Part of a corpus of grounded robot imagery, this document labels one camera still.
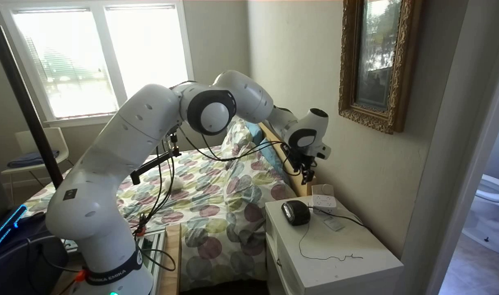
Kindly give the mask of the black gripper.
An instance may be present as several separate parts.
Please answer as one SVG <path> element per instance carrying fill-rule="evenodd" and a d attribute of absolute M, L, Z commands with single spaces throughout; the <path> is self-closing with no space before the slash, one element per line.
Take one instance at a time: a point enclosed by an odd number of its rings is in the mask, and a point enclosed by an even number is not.
<path fill-rule="evenodd" d="M 312 180 L 314 167 L 316 167 L 316 160 L 312 155 L 293 152 L 291 163 L 293 163 L 293 168 L 301 173 L 302 183 L 309 183 Z"/>

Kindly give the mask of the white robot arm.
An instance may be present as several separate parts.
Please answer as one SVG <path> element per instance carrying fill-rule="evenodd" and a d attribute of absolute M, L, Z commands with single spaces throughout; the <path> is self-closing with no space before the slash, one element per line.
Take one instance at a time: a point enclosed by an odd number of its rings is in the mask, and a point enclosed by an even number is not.
<path fill-rule="evenodd" d="M 113 114 L 47 204 L 47 229 L 73 240 L 85 260 L 83 276 L 73 281 L 69 295 L 152 295 L 154 276 L 118 209 L 116 191 L 180 124 L 213 135 L 224 131 L 234 116 L 270 122 L 302 175 L 311 173 L 317 157 L 330 154 L 322 142 L 329 124 L 324 109 L 312 108 L 304 117 L 296 117 L 275 106 L 262 85 L 237 70 L 219 73 L 209 85 L 142 86 Z"/>

